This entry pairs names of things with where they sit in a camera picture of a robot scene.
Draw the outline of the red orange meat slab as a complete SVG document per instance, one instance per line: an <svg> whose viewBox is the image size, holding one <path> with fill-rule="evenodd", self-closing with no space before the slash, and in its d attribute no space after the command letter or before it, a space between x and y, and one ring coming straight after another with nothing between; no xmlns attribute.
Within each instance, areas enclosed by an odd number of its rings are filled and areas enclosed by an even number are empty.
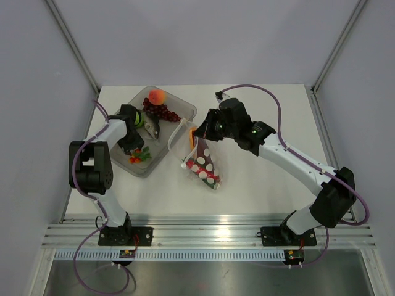
<svg viewBox="0 0 395 296"><path fill-rule="evenodd" d="M189 143L191 150L193 152L192 157L193 158L204 157L206 159L210 158L211 162L215 166L215 162L217 159L214 150L209 147L208 143L204 139L195 137L193 135L195 129L196 127L192 127L189 130Z"/></svg>

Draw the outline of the clear zip top bag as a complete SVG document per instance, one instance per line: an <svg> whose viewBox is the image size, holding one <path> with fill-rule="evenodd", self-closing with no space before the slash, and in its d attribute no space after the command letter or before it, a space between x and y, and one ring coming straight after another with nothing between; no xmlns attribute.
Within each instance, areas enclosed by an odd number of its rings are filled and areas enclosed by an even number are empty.
<svg viewBox="0 0 395 296"><path fill-rule="evenodd" d="M200 180L215 191L223 181L222 161L215 144L197 137L197 126L182 118L170 135L167 147L182 172L193 181Z"/></svg>

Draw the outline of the red chili pepper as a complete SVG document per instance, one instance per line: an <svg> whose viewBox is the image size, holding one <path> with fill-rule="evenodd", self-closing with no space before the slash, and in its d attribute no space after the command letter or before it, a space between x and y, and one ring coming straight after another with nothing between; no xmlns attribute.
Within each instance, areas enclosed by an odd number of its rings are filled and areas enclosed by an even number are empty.
<svg viewBox="0 0 395 296"><path fill-rule="evenodd" d="M195 174L198 175L202 179L211 178L215 182L220 181L218 170L213 169L213 166L210 164L211 170L209 171L204 165L199 164L195 161L195 159L190 158L186 162L186 166Z"/></svg>

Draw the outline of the green cucumber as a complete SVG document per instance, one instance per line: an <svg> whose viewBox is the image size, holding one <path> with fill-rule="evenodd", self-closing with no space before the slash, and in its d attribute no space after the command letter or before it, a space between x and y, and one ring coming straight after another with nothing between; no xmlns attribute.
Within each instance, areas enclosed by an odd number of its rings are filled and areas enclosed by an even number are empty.
<svg viewBox="0 0 395 296"><path fill-rule="evenodd" d="M204 157L198 157L198 158L193 158L193 159L195 159L195 161L198 162L199 164L204 165L209 171L211 170L211 168L209 167L210 164L213 166L213 169L218 170L216 167L214 167L214 164L211 162L210 158L206 159ZM216 190L219 187L220 183L221 183L221 178L220 178L219 182L215 182L211 178L202 179L198 175L195 175L195 176L197 176L198 179L200 179L205 185L209 186L213 190Z"/></svg>

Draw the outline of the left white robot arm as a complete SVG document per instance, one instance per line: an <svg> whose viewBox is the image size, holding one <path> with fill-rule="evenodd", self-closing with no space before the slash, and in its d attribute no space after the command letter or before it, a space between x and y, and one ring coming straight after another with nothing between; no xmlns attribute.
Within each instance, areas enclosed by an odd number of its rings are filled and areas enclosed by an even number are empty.
<svg viewBox="0 0 395 296"><path fill-rule="evenodd" d="M144 140L137 132L137 126L143 117L136 107L129 104L121 105L119 112L111 116L101 105L98 109L105 116L103 127L94 136L69 145L69 184L90 199L102 214L100 237L127 245L133 239L133 230L127 211L111 189L114 174L110 150L119 146L126 155L136 149L141 150Z"/></svg>

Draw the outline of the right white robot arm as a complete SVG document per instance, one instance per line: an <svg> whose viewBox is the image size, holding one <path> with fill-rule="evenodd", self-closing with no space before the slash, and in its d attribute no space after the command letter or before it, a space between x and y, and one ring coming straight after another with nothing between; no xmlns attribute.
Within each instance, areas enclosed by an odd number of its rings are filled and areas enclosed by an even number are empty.
<svg viewBox="0 0 395 296"><path fill-rule="evenodd" d="M243 150L268 160L299 180L315 196L314 202L289 214L276 230L282 243L295 244L307 231L334 228L356 202L353 172L321 165L298 152L280 138L279 132L261 121L253 121L237 98L210 109L194 136L221 141L233 139Z"/></svg>

